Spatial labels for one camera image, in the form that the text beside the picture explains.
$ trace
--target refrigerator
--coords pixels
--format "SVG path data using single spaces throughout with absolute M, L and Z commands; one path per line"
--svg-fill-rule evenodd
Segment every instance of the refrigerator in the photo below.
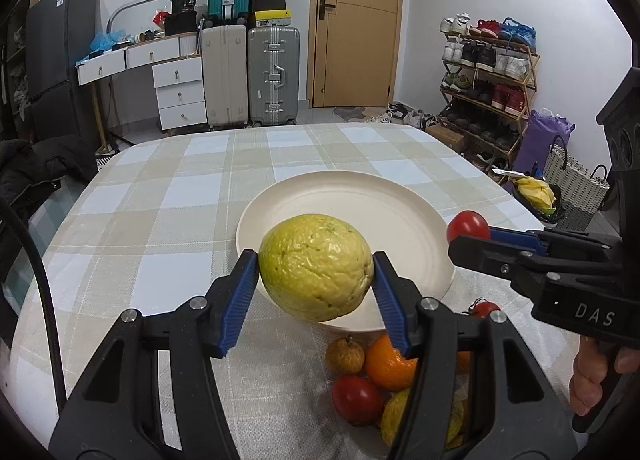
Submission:
M 98 129 L 89 86 L 78 84 L 76 62 L 89 54 L 97 0 L 41 0 L 27 12 L 26 64 L 38 141 L 79 135 L 96 150 Z

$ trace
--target black jacket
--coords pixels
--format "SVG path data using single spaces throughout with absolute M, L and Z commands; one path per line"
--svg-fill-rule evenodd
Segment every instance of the black jacket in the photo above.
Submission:
M 98 173 L 94 153 L 76 135 L 28 141 L 0 142 L 0 195 L 28 226 L 29 218 L 69 175 L 88 184 Z M 21 245 L 0 221 L 0 281 L 6 280 Z

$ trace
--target finger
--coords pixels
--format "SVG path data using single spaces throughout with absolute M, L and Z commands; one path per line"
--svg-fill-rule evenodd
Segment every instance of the finger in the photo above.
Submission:
M 580 336 L 577 369 L 584 377 L 598 384 L 607 376 L 607 358 L 598 350 L 595 339 Z
M 581 373 L 574 374 L 574 392 L 587 408 L 593 408 L 602 398 L 602 387 L 599 383 L 587 379 Z
M 569 406 L 571 406 L 571 409 L 574 410 L 574 413 L 580 416 L 585 416 L 587 413 L 589 413 L 589 410 L 591 410 L 591 408 L 585 406 L 584 402 L 581 401 L 575 394 L 573 377 L 571 379 L 571 382 L 569 382 Z
M 631 374 L 640 369 L 640 350 L 622 348 L 616 358 L 616 371 L 619 374 Z

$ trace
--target yellow bag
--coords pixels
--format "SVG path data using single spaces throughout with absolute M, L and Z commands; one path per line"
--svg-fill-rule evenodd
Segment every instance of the yellow bag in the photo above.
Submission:
M 548 183 L 543 180 L 533 179 L 532 177 L 518 179 L 515 182 L 518 187 L 518 192 L 526 198 L 533 207 L 542 211 L 545 215 L 551 215 L 556 212 L 554 208 L 556 195 L 551 191 Z

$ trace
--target blue sneaker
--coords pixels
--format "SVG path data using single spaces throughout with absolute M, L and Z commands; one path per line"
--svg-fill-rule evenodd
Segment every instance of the blue sneaker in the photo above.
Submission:
M 513 18 L 505 18 L 504 23 L 500 24 L 498 37 L 501 40 L 527 45 L 536 52 L 536 30 Z

